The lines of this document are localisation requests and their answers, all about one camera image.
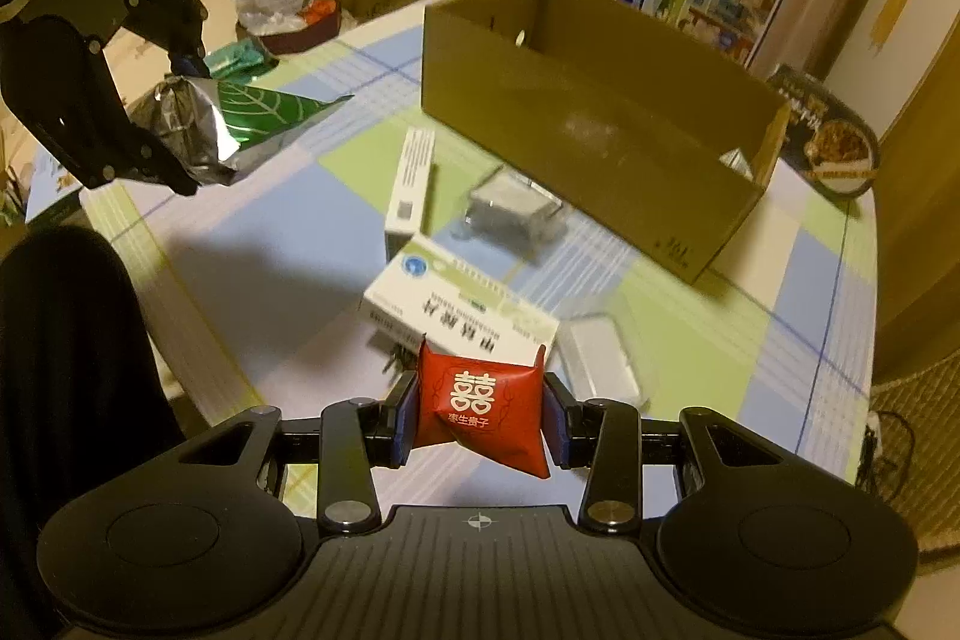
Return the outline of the silver green foil bag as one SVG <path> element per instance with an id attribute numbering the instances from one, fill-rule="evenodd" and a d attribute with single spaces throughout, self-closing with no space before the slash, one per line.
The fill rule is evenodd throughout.
<path id="1" fill-rule="evenodd" d="M 168 76 L 127 109 L 174 154 L 199 185 L 239 182 L 353 99 L 333 101 L 240 85 Z"/>

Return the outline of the clear plastic lidded case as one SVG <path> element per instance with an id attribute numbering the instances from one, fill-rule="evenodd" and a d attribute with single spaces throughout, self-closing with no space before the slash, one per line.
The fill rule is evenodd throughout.
<path id="1" fill-rule="evenodd" d="M 569 390 L 578 399 L 607 398 L 644 409 L 656 370 L 638 335 L 605 312 L 562 321 L 556 347 Z"/>

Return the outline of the red candy packet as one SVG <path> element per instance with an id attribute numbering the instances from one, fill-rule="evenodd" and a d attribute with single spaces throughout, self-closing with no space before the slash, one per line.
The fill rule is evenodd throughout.
<path id="1" fill-rule="evenodd" d="M 530 365 L 435 353 L 418 354 L 415 448 L 457 442 L 511 470 L 547 479 L 540 422 L 545 347 Z"/>

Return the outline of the white green tablet box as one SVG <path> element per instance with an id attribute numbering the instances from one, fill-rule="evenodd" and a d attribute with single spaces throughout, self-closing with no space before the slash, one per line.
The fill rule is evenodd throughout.
<path id="1" fill-rule="evenodd" d="M 359 313 L 418 351 L 501 364 L 534 364 L 560 322 L 423 234 L 413 236 L 366 287 Z"/>

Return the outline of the long white narrow box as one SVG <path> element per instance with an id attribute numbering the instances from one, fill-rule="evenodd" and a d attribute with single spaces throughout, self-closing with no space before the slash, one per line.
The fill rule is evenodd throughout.
<path id="1" fill-rule="evenodd" d="M 433 151 L 433 130 L 415 127 L 407 130 L 384 216 L 387 260 L 392 260 L 415 234 L 423 230 L 433 172 Z"/>

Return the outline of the clear white box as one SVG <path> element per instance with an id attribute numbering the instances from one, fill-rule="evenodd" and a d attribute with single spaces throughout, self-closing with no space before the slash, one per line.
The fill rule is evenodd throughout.
<path id="1" fill-rule="evenodd" d="M 501 166 L 469 191 L 457 239 L 483 239 L 529 262 L 566 232 L 568 205 L 529 177 Z"/>

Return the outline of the green white medicine box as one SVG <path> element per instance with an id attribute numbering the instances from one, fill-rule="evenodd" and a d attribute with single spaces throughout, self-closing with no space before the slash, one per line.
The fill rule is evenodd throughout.
<path id="1" fill-rule="evenodd" d="M 754 180 L 754 171 L 752 167 L 750 167 L 747 156 L 745 156 L 739 148 L 724 152 L 719 158 L 719 162 L 729 167 L 729 169 L 734 170 L 737 174 L 742 175 L 742 177 L 745 177 L 747 181 Z"/>

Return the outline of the checked tablecloth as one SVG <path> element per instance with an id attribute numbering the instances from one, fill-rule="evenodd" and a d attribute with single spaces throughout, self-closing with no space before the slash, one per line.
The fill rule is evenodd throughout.
<path id="1" fill-rule="evenodd" d="M 268 86 L 340 109 L 240 184 L 190 198 L 132 182 L 83 195 L 206 420 L 254 404 L 311 417 L 387 392 L 391 345 L 358 304 L 386 261 L 400 146 L 425 120 L 421 19 L 404 8 L 272 71 Z M 838 206 L 780 167 L 734 240 L 685 284 L 578 213 L 543 257 L 519 259 L 462 221 L 487 154 L 439 130 L 434 167 L 430 236 L 550 314 L 612 317 L 652 416 L 709 406 L 825 470 L 856 472 L 874 357 L 871 197 Z"/>

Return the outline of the brown cardboard box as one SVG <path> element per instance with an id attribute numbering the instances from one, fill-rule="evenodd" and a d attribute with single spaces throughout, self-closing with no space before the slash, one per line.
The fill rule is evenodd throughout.
<path id="1" fill-rule="evenodd" d="M 686 283 L 771 181 L 789 107 L 617 0 L 433 0 L 421 107 Z M 739 148 L 754 180 L 719 162 Z"/>

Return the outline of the quilted brown chair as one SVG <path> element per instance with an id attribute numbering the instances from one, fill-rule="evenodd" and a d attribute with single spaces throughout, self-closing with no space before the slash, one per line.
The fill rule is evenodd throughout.
<path id="1" fill-rule="evenodd" d="M 958 353 L 928 369 L 885 381 L 871 393 L 880 424 L 867 477 L 910 526 L 919 573 L 958 564 Z"/>

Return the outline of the golden curtain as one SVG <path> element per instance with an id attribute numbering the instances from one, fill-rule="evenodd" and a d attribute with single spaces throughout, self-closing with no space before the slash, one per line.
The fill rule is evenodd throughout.
<path id="1" fill-rule="evenodd" d="M 958 349 L 958 34 L 882 140 L 874 380 Z"/>

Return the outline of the black instant rice bowl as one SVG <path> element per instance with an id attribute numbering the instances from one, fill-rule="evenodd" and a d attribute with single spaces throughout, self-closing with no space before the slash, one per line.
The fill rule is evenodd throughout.
<path id="1" fill-rule="evenodd" d="M 880 167 L 872 128 L 804 71 L 781 64 L 766 83 L 791 107 L 781 159 L 835 202 L 849 202 L 871 190 Z"/>

